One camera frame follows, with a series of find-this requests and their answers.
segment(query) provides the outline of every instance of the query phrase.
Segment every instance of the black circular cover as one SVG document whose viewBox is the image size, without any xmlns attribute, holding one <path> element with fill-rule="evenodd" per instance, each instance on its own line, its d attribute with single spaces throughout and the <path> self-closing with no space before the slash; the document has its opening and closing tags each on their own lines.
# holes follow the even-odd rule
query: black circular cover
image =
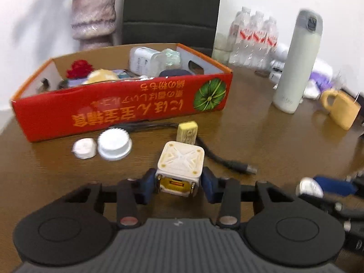
<svg viewBox="0 0 364 273">
<path fill-rule="evenodd" d="M 339 253 L 345 232 L 338 220 L 315 207 L 280 203 L 255 215 L 246 225 L 245 237 L 274 263 L 311 267 Z"/>
<path fill-rule="evenodd" d="M 112 238 L 112 226 L 81 204 L 48 205 L 22 219 L 13 240 L 22 258 L 48 266 L 67 266 L 98 255 Z"/>
</svg>

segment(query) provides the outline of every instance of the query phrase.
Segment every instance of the red cardboard box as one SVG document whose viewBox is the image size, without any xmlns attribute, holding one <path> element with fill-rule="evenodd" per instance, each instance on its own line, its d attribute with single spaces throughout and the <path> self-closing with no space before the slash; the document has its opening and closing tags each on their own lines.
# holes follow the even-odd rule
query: red cardboard box
<svg viewBox="0 0 364 273">
<path fill-rule="evenodd" d="M 75 60 L 87 60 L 95 69 L 127 69 L 135 46 L 181 54 L 182 68 L 203 74 L 117 80 L 57 90 Z M 114 123 L 156 120 L 221 110 L 229 94 L 232 70 L 187 46 L 175 43 L 121 45 L 82 51 L 43 64 L 12 97 L 16 118 L 30 142 L 107 128 Z M 46 78 L 50 91 L 37 94 Z"/>
</svg>

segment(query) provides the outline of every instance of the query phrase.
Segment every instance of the brown tabletop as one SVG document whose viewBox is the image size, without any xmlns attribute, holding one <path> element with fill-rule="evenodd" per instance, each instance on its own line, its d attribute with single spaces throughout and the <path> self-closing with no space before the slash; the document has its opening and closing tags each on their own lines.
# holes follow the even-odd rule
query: brown tabletop
<svg viewBox="0 0 364 273">
<path fill-rule="evenodd" d="M 205 158 L 205 166 L 216 176 L 234 177 L 244 184 L 268 180 L 293 192 L 302 177 L 343 178 L 364 168 L 359 122 L 344 131 L 317 101 L 310 100 L 304 100 L 295 114 L 285 114 L 271 105 L 272 87 L 268 79 L 251 71 L 236 71 L 223 111 L 173 121 L 195 120 L 199 135 L 216 154 L 256 166 L 256 176 L 238 175 Z M 123 178 L 141 177 L 156 167 L 164 144 L 176 136 L 174 129 L 133 133 L 131 153 L 117 162 L 98 155 L 87 160 L 74 157 L 71 149 L 77 139 L 97 138 L 99 133 L 31 144 L 15 120 L 4 130 L 0 136 L 0 272 L 11 272 L 20 263 L 12 231 L 21 218 L 87 182 L 111 185 Z M 354 197 L 343 201 L 351 207 L 361 204 Z M 195 198 L 161 193 L 141 209 L 146 217 L 215 219 L 218 205 L 208 204 L 202 192 Z M 105 216 L 114 220 L 115 214 L 115 204 L 106 205 Z M 242 220 L 252 215 L 252 204 L 242 203 Z M 342 253 L 337 264 L 346 272 L 363 272 L 364 268 L 362 258 L 350 253 Z"/>
</svg>

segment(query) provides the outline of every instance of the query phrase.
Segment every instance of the white thermos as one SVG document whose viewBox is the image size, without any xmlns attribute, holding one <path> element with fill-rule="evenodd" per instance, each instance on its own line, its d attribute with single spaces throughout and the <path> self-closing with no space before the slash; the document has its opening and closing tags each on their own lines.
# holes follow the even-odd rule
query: white thermos
<svg viewBox="0 0 364 273">
<path fill-rule="evenodd" d="M 282 76 L 273 96 L 273 104 L 283 112 L 293 114 L 300 103 L 319 51 L 322 29 L 319 14 L 300 10 Z"/>
</svg>

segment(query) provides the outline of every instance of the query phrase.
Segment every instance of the black chair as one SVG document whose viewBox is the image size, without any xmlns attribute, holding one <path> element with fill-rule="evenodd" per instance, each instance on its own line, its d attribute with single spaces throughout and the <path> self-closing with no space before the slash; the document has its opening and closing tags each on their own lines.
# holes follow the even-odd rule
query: black chair
<svg viewBox="0 0 364 273">
<path fill-rule="evenodd" d="M 220 0 L 124 0 L 122 43 L 182 43 L 211 56 Z"/>
</svg>

